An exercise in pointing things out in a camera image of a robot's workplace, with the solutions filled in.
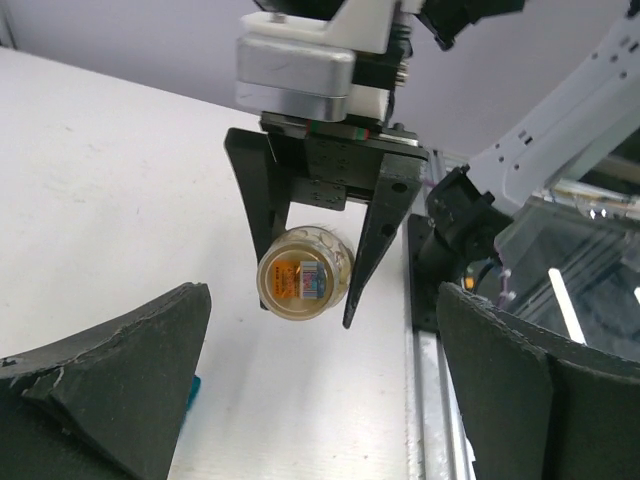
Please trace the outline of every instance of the gray wall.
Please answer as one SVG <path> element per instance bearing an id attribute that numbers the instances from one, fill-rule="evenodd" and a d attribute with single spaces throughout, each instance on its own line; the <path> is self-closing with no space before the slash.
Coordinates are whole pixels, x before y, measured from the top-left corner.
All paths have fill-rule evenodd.
<path id="1" fill-rule="evenodd" d="M 234 40 L 251 0 L 0 0 L 19 49 L 225 106 Z M 394 119 L 423 143 L 472 154 L 566 77 L 628 0 L 529 0 L 443 53 L 416 22 L 415 57 Z"/>

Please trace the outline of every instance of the screw hole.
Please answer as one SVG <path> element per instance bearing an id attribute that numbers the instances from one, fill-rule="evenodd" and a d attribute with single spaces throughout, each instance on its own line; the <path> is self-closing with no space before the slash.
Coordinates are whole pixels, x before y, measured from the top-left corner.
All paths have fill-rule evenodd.
<path id="1" fill-rule="evenodd" d="M 404 183 L 394 183 L 391 189 L 396 193 L 404 193 L 407 191 L 407 186 Z"/>
<path id="2" fill-rule="evenodd" d="M 396 229 L 393 225 L 387 223 L 382 226 L 380 229 L 380 233 L 382 233 L 385 237 L 391 237 L 394 233 L 396 233 Z"/>

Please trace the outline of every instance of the white table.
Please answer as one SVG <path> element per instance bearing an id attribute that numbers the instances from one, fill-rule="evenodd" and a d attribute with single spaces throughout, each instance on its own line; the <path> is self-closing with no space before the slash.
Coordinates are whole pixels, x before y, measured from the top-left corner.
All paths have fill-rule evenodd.
<path id="1" fill-rule="evenodd" d="M 206 282 L 202 389 L 172 480 L 408 475 L 400 239 L 365 289 L 304 323 L 258 308 L 223 140 L 257 117 L 0 48 L 0 357 Z M 357 245 L 364 207 L 293 205 Z"/>

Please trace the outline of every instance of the bottle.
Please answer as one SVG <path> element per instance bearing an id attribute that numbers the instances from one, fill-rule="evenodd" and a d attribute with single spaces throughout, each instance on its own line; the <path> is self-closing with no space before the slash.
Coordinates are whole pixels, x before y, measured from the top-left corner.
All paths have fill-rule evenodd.
<path id="1" fill-rule="evenodd" d="M 271 245 L 258 265 L 262 303 L 287 320 L 309 320 L 342 300 L 349 289 L 353 253 L 332 232 L 293 228 Z"/>

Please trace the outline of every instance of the label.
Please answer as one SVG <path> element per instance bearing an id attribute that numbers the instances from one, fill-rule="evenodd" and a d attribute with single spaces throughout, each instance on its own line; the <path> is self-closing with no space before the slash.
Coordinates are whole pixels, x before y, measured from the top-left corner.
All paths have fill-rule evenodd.
<path id="1" fill-rule="evenodd" d="M 295 262 L 280 260 L 274 262 L 273 295 L 276 298 L 294 298 L 299 295 L 298 273 L 300 265 Z"/>
<path id="2" fill-rule="evenodd" d="M 321 262 L 300 262 L 300 298 L 324 297 L 326 275 Z"/>

